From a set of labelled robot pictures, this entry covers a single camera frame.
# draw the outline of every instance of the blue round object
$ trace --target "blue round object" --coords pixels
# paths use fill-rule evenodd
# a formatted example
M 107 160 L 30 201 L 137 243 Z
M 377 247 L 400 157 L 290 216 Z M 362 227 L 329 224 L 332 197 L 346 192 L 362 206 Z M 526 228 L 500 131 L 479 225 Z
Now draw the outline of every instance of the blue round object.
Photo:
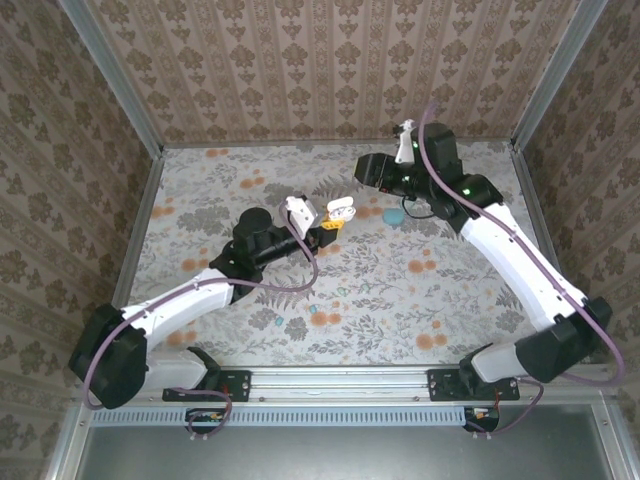
M 385 208 L 382 221 L 387 225 L 401 225 L 404 222 L 404 212 L 400 208 Z

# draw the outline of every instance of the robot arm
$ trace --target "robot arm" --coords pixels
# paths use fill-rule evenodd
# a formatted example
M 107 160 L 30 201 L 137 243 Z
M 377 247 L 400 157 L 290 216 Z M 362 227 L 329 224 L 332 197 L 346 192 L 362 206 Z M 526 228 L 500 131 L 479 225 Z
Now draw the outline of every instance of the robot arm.
M 306 197 L 288 197 L 289 222 L 312 254 L 332 243 L 355 210 L 350 197 L 329 202 L 321 218 Z M 106 408 L 124 405 L 141 390 L 216 387 L 219 366 L 205 352 L 152 352 L 169 334 L 201 315 L 235 303 L 262 281 L 271 262 L 300 249 L 286 227 L 275 227 L 262 208 L 246 210 L 233 229 L 233 240 L 222 253 L 184 284 L 158 297 L 122 310 L 106 304 L 93 313 L 69 360 L 69 367 L 85 380 L 97 350 L 124 321 L 131 324 L 108 345 L 97 362 L 90 389 Z M 232 285 L 220 279 L 251 282 Z
M 358 159 L 355 177 L 360 183 L 383 193 L 411 200 L 424 199 L 435 216 L 480 250 L 518 296 L 536 333 L 516 342 L 487 345 L 460 362 L 461 378 L 473 394 L 488 384 L 512 376 L 529 375 L 549 382 L 576 364 L 596 346 L 597 336 L 575 309 L 558 295 L 531 258 L 504 230 L 479 216 L 443 192 L 425 168 L 418 147 L 418 129 L 408 120 L 398 127 L 400 146 L 396 156 L 369 154 Z M 502 195 L 481 175 L 464 174 L 453 132 L 445 125 L 425 127 L 425 148 L 441 179 L 456 193 L 520 230 Z M 526 239 L 535 257 L 564 285 L 568 295 L 582 304 L 603 328 L 611 309 L 602 298 L 588 299 L 572 286 Z

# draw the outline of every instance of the floral tablecloth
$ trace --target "floral tablecloth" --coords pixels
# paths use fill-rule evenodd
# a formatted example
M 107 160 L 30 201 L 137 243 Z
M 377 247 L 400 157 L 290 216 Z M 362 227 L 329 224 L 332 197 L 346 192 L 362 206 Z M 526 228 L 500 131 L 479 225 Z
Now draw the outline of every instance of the floral tablecloth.
M 254 290 L 175 332 L 158 348 L 197 345 L 221 364 L 237 366 L 451 363 L 488 342 L 532 331 L 504 281 L 445 222 L 402 219 L 399 198 L 353 180 L 356 159 L 378 151 L 393 153 L 395 147 L 165 151 L 132 302 L 205 268 L 251 206 L 276 218 L 277 205 L 288 195 L 305 193 L 319 209 L 352 195 L 358 213 L 319 253 L 321 273 L 312 289 Z M 533 238 L 507 143 L 460 144 L 459 156 L 466 172 L 484 174 L 496 185 Z M 408 205 L 416 214 L 428 212 L 419 202 Z M 307 280 L 310 272 L 297 253 L 270 265 L 265 281 L 289 286 Z

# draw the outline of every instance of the gray floor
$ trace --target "gray floor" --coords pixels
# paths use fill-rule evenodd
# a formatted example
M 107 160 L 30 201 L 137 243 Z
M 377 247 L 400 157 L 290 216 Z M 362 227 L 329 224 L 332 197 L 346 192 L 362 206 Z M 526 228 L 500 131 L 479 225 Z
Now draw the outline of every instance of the gray floor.
M 190 441 L 181 428 L 99 428 L 79 478 L 609 479 L 590 412 L 539 407 L 489 441 L 459 427 L 230 427 L 207 441 Z

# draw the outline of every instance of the black cable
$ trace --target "black cable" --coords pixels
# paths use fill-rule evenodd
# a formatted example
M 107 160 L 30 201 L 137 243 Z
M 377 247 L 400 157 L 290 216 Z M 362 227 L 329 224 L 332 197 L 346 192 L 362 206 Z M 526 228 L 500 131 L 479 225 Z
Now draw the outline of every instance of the black cable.
M 402 197 L 402 209 L 404 210 L 404 213 L 406 213 L 408 217 L 413 218 L 413 219 L 415 219 L 415 220 L 426 220 L 427 218 L 433 218 L 433 217 L 435 217 L 435 216 L 436 216 L 436 214 L 435 214 L 435 213 L 432 213 L 432 214 L 430 214 L 430 215 L 424 215 L 424 216 L 422 216 L 422 217 L 418 217 L 418 216 L 415 216 L 415 215 L 411 215 L 411 214 L 409 213 L 409 210 L 407 210 L 407 206 L 405 205 L 405 202 L 406 202 L 406 201 L 407 201 L 407 196 L 405 195 L 404 197 Z

